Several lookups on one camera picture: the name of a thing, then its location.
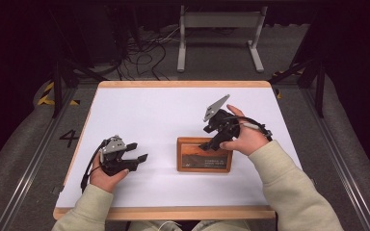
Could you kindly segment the aluminium floor rail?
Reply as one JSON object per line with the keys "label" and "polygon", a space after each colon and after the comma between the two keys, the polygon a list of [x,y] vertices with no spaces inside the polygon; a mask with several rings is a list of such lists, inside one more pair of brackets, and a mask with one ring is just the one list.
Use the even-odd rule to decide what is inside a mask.
{"label": "aluminium floor rail", "polygon": [[56,113],[55,117],[51,117],[45,132],[40,140],[38,147],[35,149],[34,155],[24,170],[20,180],[18,181],[13,195],[8,202],[4,212],[0,217],[0,231],[8,231],[13,223],[13,220],[19,211],[19,208],[24,201],[33,181],[40,169],[41,163],[46,155],[49,143],[54,136],[62,116],[64,115],[69,102],[72,100],[76,89],[66,89],[64,96],[61,98],[61,109]]}
{"label": "aluminium floor rail", "polygon": [[311,95],[310,90],[301,90],[302,96],[310,108],[319,129],[321,130],[323,139],[325,140],[332,164],[338,173],[338,176],[343,184],[346,194],[349,196],[351,203],[357,213],[357,216],[361,222],[364,231],[370,231],[370,209],[361,194],[359,187],[353,174],[350,172],[335,140],[333,139],[332,133],[328,128],[327,123],[321,118],[315,109],[315,99]]}

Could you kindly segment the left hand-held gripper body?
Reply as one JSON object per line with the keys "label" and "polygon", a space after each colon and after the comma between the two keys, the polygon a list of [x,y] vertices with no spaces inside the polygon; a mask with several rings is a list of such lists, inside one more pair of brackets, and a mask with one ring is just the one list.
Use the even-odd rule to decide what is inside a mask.
{"label": "left hand-held gripper body", "polygon": [[109,176],[113,176],[124,169],[136,171],[138,167],[137,159],[123,160],[122,156],[126,151],[126,145],[122,138],[113,136],[105,145],[100,148],[100,166]]}

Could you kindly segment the person's left hand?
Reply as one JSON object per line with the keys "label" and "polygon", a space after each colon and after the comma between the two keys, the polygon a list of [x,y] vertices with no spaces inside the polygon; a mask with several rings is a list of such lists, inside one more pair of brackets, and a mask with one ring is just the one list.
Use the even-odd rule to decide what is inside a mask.
{"label": "person's left hand", "polygon": [[100,166],[99,154],[96,154],[92,162],[90,183],[107,193],[112,193],[116,185],[122,181],[128,175],[128,173],[129,170],[124,169],[113,176],[107,175]]}

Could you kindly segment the grey metal stand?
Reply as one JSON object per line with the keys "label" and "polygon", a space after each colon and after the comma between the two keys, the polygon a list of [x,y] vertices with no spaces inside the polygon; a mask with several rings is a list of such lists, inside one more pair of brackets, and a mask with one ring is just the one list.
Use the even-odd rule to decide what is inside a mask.
{"label": "grey metal stand", "polygon": [[257,50],[257,44],[261,35],[267,14],[267,7],[253,12],[187,12],[185,7],[180,8],[179,18],[179,48],[177,59],[177,71],[184,72],[186,64],[186,39],[187,28],[253,28],[254,33],[247,46],[251,52],[254,67],[258,73],[264,71],[263,63]]}

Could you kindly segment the black metal stand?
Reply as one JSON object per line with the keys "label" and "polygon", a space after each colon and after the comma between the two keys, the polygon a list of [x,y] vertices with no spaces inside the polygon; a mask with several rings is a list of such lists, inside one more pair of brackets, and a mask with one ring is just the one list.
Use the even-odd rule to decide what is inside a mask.
{"label": "black metal stand", "polygon": [[323,101],[324,101],[324,86],[326,80],[326,72],[323,63],[319,59],[313,59],[301,64],[293,64],[287,70],[274,74],[268,82],[273,85],[281,80],[292,76],[294,73],[302,71],[297,80],[297,85],[302,89],[308,89],[313,82],[315,86],[314,107],[319,117],[323,117]]}
{"label": "black metal stand", "polygon": [[47,10],[47,14],[48,18],[43,25],[43,31],[46,33],[48,53],[53,63],[52,80],[54,82],[55,102],[53,118],[57,118],[60,116],[64,105],[67,104],[67,101],[63,97],[63,84],[66,84],[68,89],[76,89],[79,84],[77,75],[73,73],[74,69],[79,70],[97,82],[105,81],[105,78],[89,70],[87,67],[83,67],[66,55],[66,50],[63,48],[64,36],[62,35],[62,30],[59,28],[56,17],[53,15],[51,9]]}

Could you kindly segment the orange wooden block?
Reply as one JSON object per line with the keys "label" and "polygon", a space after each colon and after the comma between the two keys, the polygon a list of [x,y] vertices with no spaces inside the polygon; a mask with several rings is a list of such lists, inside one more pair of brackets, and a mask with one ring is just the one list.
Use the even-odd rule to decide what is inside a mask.
{"label": "orange wooden block", "polygon": [[233,152],[229,150],[203,150],[202,144],[210,138],[181,137],[176,142],[176,168],[181,172],[229,173]]}

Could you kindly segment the yellow black hazard tape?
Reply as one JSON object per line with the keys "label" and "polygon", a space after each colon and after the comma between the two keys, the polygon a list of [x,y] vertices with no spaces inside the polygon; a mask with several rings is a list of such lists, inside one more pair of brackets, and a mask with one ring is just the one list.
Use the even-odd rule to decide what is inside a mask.
{"label": "yellow black hazard tape", "polygon": [[[283,73],[283,71],[276,71],[276,72],[273,73],[272,78],[276,78],[276,77],[278,77],[282,73]],[[303,70],[299,70],[299,71],[293,72],[292,75],[293,76],[302,76],[303,73],[304,73]],[[275,95],[276,95],[276,98],[277,99],[281,99],[282,98],[282,94],[281,94],[281,92],[280,92],[279,89],[275,89]]]}
{"label": "yellow black hazard tape", "polygon": [[38,105],[54,105],[55,100],[49,98],[50,92],[54,89],[54,82],[50,81],[43,90],[43,93],[38,100]]}

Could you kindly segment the person's right hand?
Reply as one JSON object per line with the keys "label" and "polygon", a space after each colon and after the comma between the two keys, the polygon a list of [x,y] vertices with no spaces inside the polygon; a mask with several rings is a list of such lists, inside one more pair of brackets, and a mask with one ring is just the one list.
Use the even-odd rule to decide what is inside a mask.
{"label": "person's right hand", "polygon": [[235,150],[240,153],[250,156],[254,151],[258,150],[262,146],[266,145],[269,141],[267,138],[257,129],[253,129],[246,126],[248,123],[244,119],[244,114],[238,108],[227,105],[226,106],[233,114],[238,116],[240,124],[239,137],[234,141],[224,141],[220,143],[220,148],[223,150]]}

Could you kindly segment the person's lap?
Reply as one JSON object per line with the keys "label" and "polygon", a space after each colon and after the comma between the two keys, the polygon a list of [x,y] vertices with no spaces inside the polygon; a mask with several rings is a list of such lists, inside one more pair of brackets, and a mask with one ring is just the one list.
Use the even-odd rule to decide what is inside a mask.
{"label": "person's lap", "polygon": [[252,231],[242,220],[142,220],[132,221],[128,231]]}

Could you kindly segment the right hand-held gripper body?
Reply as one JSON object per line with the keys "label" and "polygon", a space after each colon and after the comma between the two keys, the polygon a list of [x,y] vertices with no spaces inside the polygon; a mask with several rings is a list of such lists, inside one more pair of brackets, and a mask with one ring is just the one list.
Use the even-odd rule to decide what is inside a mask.
{"label": "right hand-held gripper body", "polygon": [[233,137],[239,135],[238,120],[235,115],[222,109],[223,104],[230,97],[226,94],[213,104],[207,107],[203,121],[211,124],[214,127],[214,131],[227,135],[227,141],[230,141]]}

